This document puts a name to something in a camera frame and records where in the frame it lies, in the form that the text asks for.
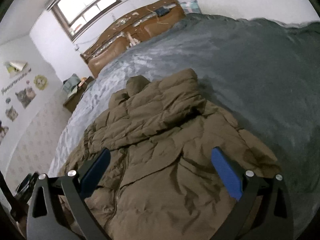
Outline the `brown puffer jacket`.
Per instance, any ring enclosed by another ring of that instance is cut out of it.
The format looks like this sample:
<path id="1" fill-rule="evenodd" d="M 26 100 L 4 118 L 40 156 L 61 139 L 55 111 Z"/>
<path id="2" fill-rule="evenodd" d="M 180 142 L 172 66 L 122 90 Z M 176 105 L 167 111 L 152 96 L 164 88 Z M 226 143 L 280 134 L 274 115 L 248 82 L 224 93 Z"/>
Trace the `brown puffer jacket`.
<path id="1" fill-rule="evenodd" d="M 60 174 L 108 148 L 110 165 L 85 202 L 112 239 L 209 239 L 235 205 L 212 165 L 215 147 L 259 176 L 280 172 L 260 139 L 201 95 L 192 69 L 153 82 L 134 76 Z"/>

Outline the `green clothes pile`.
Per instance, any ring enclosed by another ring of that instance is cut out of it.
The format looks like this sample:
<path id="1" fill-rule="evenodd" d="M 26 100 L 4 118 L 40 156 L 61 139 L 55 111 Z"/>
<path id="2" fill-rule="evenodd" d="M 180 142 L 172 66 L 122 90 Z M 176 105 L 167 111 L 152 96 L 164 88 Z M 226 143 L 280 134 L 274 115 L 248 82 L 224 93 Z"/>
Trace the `green clothes pile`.
<path id="1" fill-rule="evenodd" d="M 67 98 L 70 98 L 78 91 L 80 82 L 81 80 L 76 74 L 71 75 L 71 77 L 63 82 L 62 90 L 67 94 Z"/>

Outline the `brown wooden nightstand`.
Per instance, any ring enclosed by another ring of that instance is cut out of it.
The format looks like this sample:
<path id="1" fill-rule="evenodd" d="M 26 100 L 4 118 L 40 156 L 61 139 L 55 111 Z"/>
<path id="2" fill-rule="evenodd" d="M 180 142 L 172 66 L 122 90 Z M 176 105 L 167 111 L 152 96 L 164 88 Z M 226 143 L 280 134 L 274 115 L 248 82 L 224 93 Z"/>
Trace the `brown wooden nightstand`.
<path id="1" fill-rule="evenodd" d="M 89 76 L 86 80 L 81 81 L 72 91 L 71 95 L 63 103 L 63 107 L 73 113 L 81 100 L 82 95 L 86 91 L 88 85 L 94 81 L 94 78 Z"/>

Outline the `grey fluffy bed blanket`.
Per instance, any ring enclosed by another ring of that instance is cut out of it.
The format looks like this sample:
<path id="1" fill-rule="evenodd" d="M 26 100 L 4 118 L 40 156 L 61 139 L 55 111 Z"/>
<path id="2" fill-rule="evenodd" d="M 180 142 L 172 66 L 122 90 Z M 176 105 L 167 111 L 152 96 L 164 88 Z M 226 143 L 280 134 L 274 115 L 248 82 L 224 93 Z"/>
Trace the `grey fluffy bed blanket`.
<path id="1" fill-rule="evenodd" d="M 191 68 L 205 98 L 277 156 L 289 188 L 294 235 L 319 210 L 319 23 L 282 24 L 189 14 L 105 64 L 59 139 L 55 176 L 112 93 L 136 75 L 160 80 Z"/>

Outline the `brown wooden headboard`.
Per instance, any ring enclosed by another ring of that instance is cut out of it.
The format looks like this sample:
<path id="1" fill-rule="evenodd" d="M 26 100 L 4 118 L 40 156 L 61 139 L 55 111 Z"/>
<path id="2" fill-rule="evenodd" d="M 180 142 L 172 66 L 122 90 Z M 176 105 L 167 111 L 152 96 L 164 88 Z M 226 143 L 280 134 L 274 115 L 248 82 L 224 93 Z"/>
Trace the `brown wooden headboard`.
<path id="1" fill-rule="evenodd" d="M 158 17 L 154 11 L 160 7 L 170 12 Z M 115 20 L 80 56 L 87 64 L 93 77 L 129 48 L 158 36 L 185 18 L 178 0 L 159 0 L 128 12 Z"/>

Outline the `plaid teal pillow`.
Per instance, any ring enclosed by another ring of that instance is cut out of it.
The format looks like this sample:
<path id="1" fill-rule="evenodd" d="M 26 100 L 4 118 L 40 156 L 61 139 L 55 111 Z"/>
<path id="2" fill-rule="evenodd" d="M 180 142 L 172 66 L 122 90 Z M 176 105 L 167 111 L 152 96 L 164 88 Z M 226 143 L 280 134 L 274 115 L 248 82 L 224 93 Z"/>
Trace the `plaid teal pillow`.
<path id="1" fill-rule="evenodd" d="M 201 14 L 202 13 L 197 0 L 182 2 L 180 3 L 180 6 L 183 9 L 185 14 L 190 14 L 190 13 Z"/>

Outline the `dark device on headboard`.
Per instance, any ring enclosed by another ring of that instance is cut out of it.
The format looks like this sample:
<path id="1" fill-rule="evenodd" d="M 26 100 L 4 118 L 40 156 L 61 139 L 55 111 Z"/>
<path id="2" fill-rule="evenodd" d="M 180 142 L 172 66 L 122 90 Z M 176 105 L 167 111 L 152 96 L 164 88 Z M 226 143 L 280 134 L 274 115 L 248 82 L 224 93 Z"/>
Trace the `dark device on headboard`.
<path id="1" fill-rule="evenodd" d="M 158 17 L 162 17 L 170 12 L 170 9 L 165 7 L 160 7 L 154 11 Z"/>

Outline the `small kitten wall sticker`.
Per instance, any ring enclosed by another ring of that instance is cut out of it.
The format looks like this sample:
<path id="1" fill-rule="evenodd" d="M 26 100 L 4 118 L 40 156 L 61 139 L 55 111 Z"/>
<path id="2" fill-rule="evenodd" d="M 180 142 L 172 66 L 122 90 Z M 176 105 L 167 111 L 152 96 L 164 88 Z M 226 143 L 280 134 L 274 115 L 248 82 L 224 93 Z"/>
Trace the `small kitten wall sticker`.
<path id="1" fill-rule="evenodd" d="M 16 120 L 16 118 L 18 117 L 18 113 L 17 113 L 16 109 L 14 109 L 13 106 L 11 106 L 9 109 L 7 109 L 5 111 L 5 114 L 6 114 L 7 118 L 9 120 L 11 120 L 12 122 L 14 122 Z"/>

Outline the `cat wall sticker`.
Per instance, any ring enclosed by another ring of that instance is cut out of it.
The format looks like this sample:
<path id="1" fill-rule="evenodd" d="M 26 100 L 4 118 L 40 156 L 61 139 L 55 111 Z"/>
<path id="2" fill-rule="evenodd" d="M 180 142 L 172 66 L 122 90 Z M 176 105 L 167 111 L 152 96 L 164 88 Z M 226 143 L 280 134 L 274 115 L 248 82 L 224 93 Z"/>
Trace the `cat wall sticker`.
<path id="1" fill-rule="evenodd" d="M 15 95 L 24 109 L 26 109 L 36 97 L 36 93 L 32 87 L 27 87 L 24 90 L 16 92 Z"/>

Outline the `yellow lion wall sticker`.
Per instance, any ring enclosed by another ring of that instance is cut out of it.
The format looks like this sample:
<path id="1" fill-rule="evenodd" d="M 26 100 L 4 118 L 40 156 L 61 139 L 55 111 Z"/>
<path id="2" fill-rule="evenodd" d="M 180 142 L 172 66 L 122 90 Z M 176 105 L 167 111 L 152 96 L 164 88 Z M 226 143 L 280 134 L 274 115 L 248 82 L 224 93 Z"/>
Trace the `yellow lion wall sticker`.
<path id="1" fill-rule="evenodd" d="M 44 90 L 48 85 L 48 79 L 43 75 L 37 75 L 34 78 L 34 85 L 39 90 Z"/>

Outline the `peeling wall poster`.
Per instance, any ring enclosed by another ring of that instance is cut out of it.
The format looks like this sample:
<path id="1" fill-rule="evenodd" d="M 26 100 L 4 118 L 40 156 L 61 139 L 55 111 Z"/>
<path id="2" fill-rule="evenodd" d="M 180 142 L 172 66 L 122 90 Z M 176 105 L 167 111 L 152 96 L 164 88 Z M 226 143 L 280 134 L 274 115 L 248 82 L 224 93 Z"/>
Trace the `peeling wall poster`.
<path id="1" fill-rule="evenodd" d="M 24 61 L 7 61 L 4 65 L 9 73 L 9 77 L 12 78 L 23 72 L 28 63 Z"/>

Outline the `window with brown frame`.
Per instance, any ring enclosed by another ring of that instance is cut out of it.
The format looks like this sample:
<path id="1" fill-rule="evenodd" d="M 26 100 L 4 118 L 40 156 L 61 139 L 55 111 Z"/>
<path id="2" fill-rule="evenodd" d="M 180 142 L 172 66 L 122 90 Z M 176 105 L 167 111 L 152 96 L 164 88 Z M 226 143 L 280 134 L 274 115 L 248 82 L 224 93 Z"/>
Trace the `window with brown frame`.
<path id="1" fill-rule="evenodd" d="M 56 0 L 51 11 L 67 36 L 74 41 L 86 28 L 121 0 Z"/>

